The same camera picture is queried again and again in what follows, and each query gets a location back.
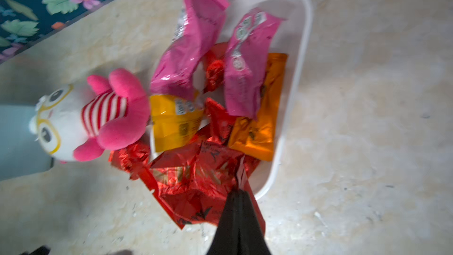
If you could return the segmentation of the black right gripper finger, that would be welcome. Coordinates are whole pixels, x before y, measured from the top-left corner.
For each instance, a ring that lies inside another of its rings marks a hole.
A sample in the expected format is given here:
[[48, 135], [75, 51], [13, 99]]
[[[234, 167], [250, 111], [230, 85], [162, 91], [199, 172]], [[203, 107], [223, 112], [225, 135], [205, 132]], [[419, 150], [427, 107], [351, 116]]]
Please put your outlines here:
[[209, 255], [269, 255], [248, 192], [233, 191], [225, 203]]

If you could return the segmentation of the red tea bag bottom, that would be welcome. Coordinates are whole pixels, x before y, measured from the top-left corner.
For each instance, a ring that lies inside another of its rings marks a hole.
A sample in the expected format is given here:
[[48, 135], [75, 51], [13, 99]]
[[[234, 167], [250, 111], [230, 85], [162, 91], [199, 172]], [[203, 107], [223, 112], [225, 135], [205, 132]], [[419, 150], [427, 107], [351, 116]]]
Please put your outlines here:
[[229, 115], [220, 103], [211, 98], [205, 100], [205, 113], [210, 120], [208, 141], [226, 145], [237, 117]]

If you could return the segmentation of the red tea bag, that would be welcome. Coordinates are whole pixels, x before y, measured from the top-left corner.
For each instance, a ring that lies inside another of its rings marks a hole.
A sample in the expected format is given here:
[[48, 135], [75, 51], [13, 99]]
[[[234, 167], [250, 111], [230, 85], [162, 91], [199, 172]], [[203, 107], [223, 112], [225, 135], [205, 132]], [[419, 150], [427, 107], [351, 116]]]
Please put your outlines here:
[[226, 145], [237, 117], [229, 115], [220, 103], [211, 98], [205, 100], [205, 113], [210, 120], [208, 141]]
[[111, 166], [129, 175], [129, 179], [139, 179], [139, 173], [149, 167], [151, 148], [148, 143], [138, 140], [127, 147], [112, 151], [109, 156]]
[[244, 190], [264, 231], [265, 220], [248, 181], [259, 162], [203, 140], [165, 151], [137, 173], [180, 229], [188, 224], [218, 225], [229, 193]]
[[224, 56], [227, 42], [215, 44], [202, 58], [205, 71], [204, 93], [214, 92], [224, 82]]

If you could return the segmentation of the red tea bag top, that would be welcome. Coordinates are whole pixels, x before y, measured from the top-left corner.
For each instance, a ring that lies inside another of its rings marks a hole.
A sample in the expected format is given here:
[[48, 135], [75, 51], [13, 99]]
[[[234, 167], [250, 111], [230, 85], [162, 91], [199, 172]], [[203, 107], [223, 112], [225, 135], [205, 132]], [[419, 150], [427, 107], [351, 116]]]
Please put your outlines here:
[[138, 140], [127, 147], [112, 151], [109, 156], [111, 166], [129, 175], [129, 179], [139, 179], [139, 173], [149, 167], [151, 148], [148, 143]]
[[180, 229], [188, 224], [218, 225], [229, 193], [244, 190], [264, 231], [265, 220], [248, 181], [259, 162], [203, 140], [165, 151], [137, 173]]

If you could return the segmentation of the yellow tea bag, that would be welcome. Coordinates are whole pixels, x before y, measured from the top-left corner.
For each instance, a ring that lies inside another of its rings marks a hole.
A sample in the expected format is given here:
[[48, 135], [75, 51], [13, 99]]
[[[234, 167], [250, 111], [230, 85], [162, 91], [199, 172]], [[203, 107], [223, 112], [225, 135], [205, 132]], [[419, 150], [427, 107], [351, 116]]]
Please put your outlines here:
[[185, 146], [198, 132], [204, 116], [204, 105], [198, 96], [196, 92], [194, 101], [171, 95], [149, 98], [156, 152]]

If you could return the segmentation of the pink tea bag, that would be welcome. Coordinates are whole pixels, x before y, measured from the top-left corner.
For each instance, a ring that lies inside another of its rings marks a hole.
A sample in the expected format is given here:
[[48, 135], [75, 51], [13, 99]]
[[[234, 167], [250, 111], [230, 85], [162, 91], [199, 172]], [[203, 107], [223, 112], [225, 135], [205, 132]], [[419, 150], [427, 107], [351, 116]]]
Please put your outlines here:
[[227, 17], [228, 0], [184, 0], [172, 44], [162, 55], [149, 90], [192, 100], [193, 74], [214, 46]]
[[229, 115], [257, 117], [269, 49], [284, 21], [253, 8], [234, 28], [224, 56], [224, 99]]

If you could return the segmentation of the orange tea bag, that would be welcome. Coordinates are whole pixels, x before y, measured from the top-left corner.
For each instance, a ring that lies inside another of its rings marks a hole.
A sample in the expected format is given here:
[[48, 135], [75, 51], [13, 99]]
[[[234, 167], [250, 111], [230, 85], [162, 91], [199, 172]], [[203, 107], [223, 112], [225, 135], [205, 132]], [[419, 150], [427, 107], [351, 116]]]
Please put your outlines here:
[[236, 120], [228, 141], [229, 148], [262, 161], [273, 160], [274, 137], [287, 59], [287, 54], [270, 53], [268, 55], [257, 118]]

